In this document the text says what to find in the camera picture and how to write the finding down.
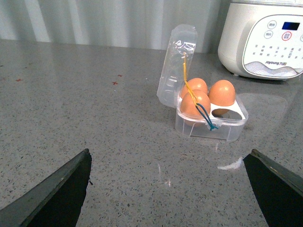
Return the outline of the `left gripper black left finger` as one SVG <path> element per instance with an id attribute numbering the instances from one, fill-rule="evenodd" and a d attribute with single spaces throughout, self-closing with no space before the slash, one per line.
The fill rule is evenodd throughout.
<path id="1" fill-rule="evenodd" d="M 84 149 L 0 211 L 2 227 L 74 227 L 86 198 L 92 157 Z"/>

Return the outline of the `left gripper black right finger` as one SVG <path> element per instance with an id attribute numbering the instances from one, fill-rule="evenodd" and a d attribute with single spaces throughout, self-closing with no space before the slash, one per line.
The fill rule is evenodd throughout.
<path id="1" fill-rule="evenodd" d="M 301 227 L 303 179 L 256 149 L 243 161 L 268 226 Z"/>

